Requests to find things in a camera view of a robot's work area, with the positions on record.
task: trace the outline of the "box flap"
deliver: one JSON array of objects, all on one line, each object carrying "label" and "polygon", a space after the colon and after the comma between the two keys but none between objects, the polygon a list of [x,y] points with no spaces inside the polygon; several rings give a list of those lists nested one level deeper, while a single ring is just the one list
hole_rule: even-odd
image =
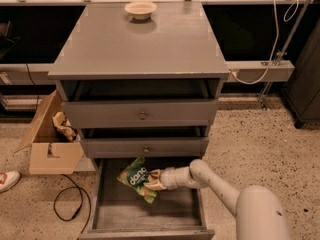
[{"label": "box flap", "polygon": [[54,91],[42,99],[17,151],[24,149],[33,142],[52,142],[49,139],[56,136],[56,130],[52,125],[51,118],[58,111],[62,111],[61,98],[58,92]]},{"label": "box flap", "polygon": [[33,143],[30,174],[72,174],[83,150],[80,143]]}]

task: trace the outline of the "white bowl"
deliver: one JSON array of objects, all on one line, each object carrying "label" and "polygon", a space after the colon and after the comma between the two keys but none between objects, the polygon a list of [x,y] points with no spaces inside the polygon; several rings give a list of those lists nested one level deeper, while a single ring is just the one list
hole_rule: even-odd
[{"label": "white bowl", "polygon": [[153,2],[131,2],[124,9],[135,19],[146,20],[157,9],[157,5]]}]

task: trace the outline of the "floor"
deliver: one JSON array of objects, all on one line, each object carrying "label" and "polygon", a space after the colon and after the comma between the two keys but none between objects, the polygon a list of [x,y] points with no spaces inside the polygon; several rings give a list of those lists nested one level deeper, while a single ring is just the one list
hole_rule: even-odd
[{"label": "floor", "polygon": [[[258,184],[281,200],[292,240],[320,239],[320,124],[294,128],[294,117],[277,96],[266,99],[267,111],[255,97],[223,96],[204,157],[223,179],[240,189]],[[20,182],[0,195],[1,239],[77,239],[88,216],[85,200],[79,216],[61,221],[54,213],[58,193],[72,183],[61,175],[30,175],[30,148],[16,152],[29,123],[0,124],[0,171],[19,170]],[[95,173],[70,177],[92,198]],[[207,226],[213,240],[236,239],[235,220],[218,198],[202,190]],[[76,190],[65,193],[57,210],[68,217],[79,206]]]}]

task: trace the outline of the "white sneaker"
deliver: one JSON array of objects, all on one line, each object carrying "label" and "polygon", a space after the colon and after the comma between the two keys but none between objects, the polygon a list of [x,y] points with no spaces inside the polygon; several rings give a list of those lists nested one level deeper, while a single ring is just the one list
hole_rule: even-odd
[{"label": "white sneaker", "polygon": [[21,175],[18,171],[0,173],[0,193],[7,191],[18,183]]}]

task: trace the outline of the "green snack bag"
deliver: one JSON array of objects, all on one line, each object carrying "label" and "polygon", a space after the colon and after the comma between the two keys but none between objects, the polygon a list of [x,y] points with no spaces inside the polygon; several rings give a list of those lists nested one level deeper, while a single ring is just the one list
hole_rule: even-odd
[{"label": "green snack bag", "polygon": [[120,173],[117,179],[124,185],[132,187],[140,196],[144,197],[144,200],[151,204],[157,196],[157,191],[148,189],[143,184],[149,182],[149,172],[144,167],[144,161],[144,157],[138,157]]}]

